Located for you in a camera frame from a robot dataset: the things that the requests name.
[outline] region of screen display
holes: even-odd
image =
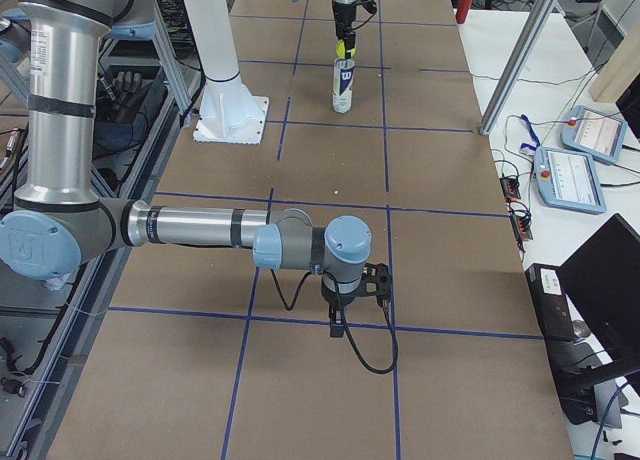
[[[587,157],[553,151],[548,155],[553,188],[558,199],[599,205]]]
[[[640,236],[615,214],[557,271],[560,284],[607,353],[640,353]],[[627,377],[640,394],[640,374]]]

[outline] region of blue cable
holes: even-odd
[[[609,410],[611,410],[611,405],[613,405],[613,401],[618,398],[618,395],[622,392],[624,387],[629,385],[629,382],[625,382],[616,388],[616,391],[613,392],[611,398],[609,399],[609,403],[607,403],[607,408],[604,409],[604,413],[602,414],[602,419],[600,420],[600,428],[598,428],[598,434],[596,435],[596,439],[593,442],[593,450],[591,450],[590,460],[596,460],[596,450],[598,449],[598,442],[600,441],[600,435],[602,435],[602,430],[604,430],[604,424],[607,420],[607,415],[609,415]]]

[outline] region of black tape band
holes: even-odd
[[[80,205],[67,205],[63,203],[39,203],[30,202],[29,200],[22,200],[17,198],[13,202],[16,207],[24,210],[31,210],[33,212],[43,213],[79,213],[79,212],[91,212],[100,208],[100,202],[83,203]]]
[[[66,102],[57,98],[29,95],[29,110],[50,113],[52,115],[67,115],[69,117],[95,118],[95,105],[84,103]]]
[[[120,236],[125,245],[133,247],[133,242],[129,238],[129,215],[131,215],[131,209],[135,200],[129,200],[122,210],[122,217],[120,217]]]
[[[324,227],[313,227],[311,230],[311,261],[309,271],[321,275],[324,264]]]
[[[238,78],[238,76],[240,76],[240,70],[238,70],[238,73],[236,73],[233,77],[227,78],[226,80],[216,80],[211,77],[207,77],[207,80],[211,80],[212,82],[215,82],[215,83],[226,83],[226,82],[230,82],[231,80],[235,80],[236,78]]]
[[[109,246],[107,247],[107,251],[109,251],[113,245],[113,242],[115,242],[116,240],[116,221],[114,220],[113,215],[111,215],[109,209],[102,202],[98,203],[98,208],[104,212],[104,214],[109,219],[109,225],[111,225],[111,241],[109,242]]]
[[[35,3],[38,5],[45,5],[47,7],[57,8],[68,13],[74,13],[81,17],[95,20],[98,23],[102,23],[111,28],[113,25],[113,19],[106,13],[99,12],[93,8],[84,7],[77,3],[70,2],[69,0],[18,0],[19,2]]]
[[[242,217],[244,210],[236,208],[231,214],[231,245],[234,248],[242,248]]]
[[[158,236],[158,217],[162,207],[151,207],[147,213],[147,238],[150,243],[164,243]]]

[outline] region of brown cardboard surface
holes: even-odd
[[[275,198],[385,205],[382,131],[289,125]]]
[[[393,212],[396,322],[540,335],[504,218]]]
[[[291,94],[293,65],[240,62],[242,82],[251,87],[251,93],[269,97],[267,120],[282,121]]]
[[[110,312],[49,460],[220,454],[244,321]]]
[[[267,124],[260,145],[194,142],[183,129],[158,191],[268,198],[282,126]]]
[[[392,130],[387,141],[394,207],[507,212],[487,137]]]
[[[455,25],[450,0],[378,0],[382,22]]]
[[[393,379],[371,375],[327,327],[252,322],[227,458],[395,458]],[[354,329],[389,362],[388,334]]]
[[[358,29],[356,39],[356,68],[380,66],[380,30],[371,22]],[[300,44],[300,63],[332,65],[336,59],[334,22],[307,20]]]
[[[401,333],[403,460],[573,458],[544,342]]]
[[[238,60],[293,63],[302,20],[232,17]]]
[[[457,26],[383,24],[384,66],[469,71]]]
[[[391,69],[384,85],[388,126],[473,130],[480,125],[468,73]]]
[[[259,202],[157,195],[154,205],[266,210]],[[255,266],[250,250],[144,245],[131,253],[112,305],[244,315]]]
[[[339,125],[382,126],[380,70],[360,68],[354,72],[351,110],[336,113],[332,103],[331,66],[301,65],[293,78],[289,120]]]
[[[340,115],[332,68],[294,65],[333,61],[333,23],[309,20],[331,20],[330,0],[238,0],[243,79],[272,97],[262,144],[198,144],[184,130],[160,190],[265,200],[273,188],[273,209],[303,208],[316,224],[363,218],[370,261],[393,267],[394,318],[406,327],[397,375],[368,373],[346,338],[329,338],[318,278],[286,313],[269,272],[254,291],[250,252],[147,246],[132,254],[113,300],[147,312],[108,314],[51,459],[569,458],[491,155],[470,133],[480,121],[471,76],[417,71],[443,68],[448,54],[447,67],[466,66],[456,30],[425,27],[403,47],[415,30],[393,23],[453,25],[450,2],[379,4],[375,21],[391,22],[382,25],[385,67],[394,65],[384,80],[382,69],[357,69],[353,109]],[[380,66],[375,21],[358,37],[362,65]],[[155,203],[267,206],[175,195]],[[279,277],[290,300],[301,272]],[[347,312],[361,324],[365,358],[386,366],[375,300]],[[238,319],[219,318],[227,315]]]

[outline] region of white mounting plate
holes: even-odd
[[[219,116],[216,118],[200,117],[193,132],[193,139],[196,142],[260,144],[266,124],[267,111],[269,110],[269,98],[254,96],[253,99],[264,113],[262,120],[250,119],[244,125],[231,129],[228,135],[222,135],[223,128]]]

